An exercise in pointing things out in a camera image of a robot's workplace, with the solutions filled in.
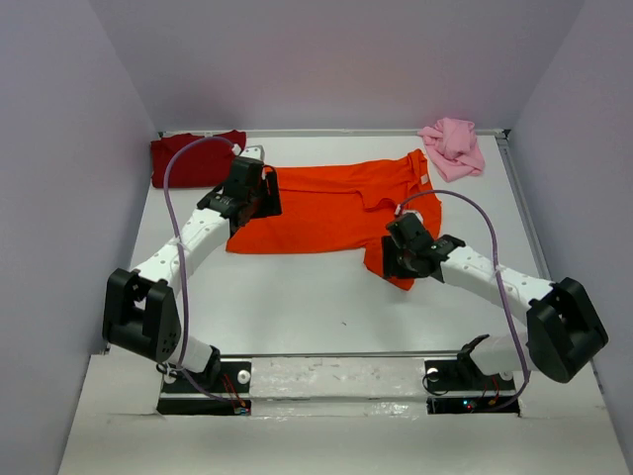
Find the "orange t-shirt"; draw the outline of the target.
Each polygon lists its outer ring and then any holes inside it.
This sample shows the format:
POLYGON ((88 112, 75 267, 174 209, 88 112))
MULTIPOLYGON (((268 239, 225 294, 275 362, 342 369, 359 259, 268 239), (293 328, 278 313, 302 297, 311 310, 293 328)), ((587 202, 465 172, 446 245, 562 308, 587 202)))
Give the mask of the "orange t-shirt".
POLYGON ((368 271, 384 276, 381 238, 406 198, 432 189, 415 149, 397 160, 279 167, 282 214, 250 221, 226 244, 237 254, 306 254, 363 248, 368 271))

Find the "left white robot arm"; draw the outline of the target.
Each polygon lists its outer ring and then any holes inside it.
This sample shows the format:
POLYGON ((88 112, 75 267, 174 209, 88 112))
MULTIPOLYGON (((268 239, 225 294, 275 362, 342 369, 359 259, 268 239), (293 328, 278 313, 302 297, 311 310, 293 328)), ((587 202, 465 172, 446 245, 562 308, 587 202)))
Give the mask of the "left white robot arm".
POLYGON ((167 372, 179 372, 196 390, 213 388, 221 374, 221 353, 191 333, 188 279, 250 221, 281 213, 276 170, 259 159, 236 158, 225 182, 197 203, 168 243, 133 269, 110 275, 104 339, 167 372))

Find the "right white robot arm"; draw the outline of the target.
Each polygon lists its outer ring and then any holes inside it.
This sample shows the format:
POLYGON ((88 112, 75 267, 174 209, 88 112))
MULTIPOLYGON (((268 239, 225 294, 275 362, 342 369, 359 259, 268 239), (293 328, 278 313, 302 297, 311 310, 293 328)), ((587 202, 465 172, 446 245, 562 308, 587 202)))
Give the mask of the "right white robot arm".
POLYGON ((465 387, 515 371, 568 383, 608 343, 586 288, 573 278, 549 281, 494 264, 456 237, 433 238, 415 214, 387 225, 382 248, 385 277, 433 278, 504 311, 507 336, 483 334, 459 352, 455 375, 465 387))

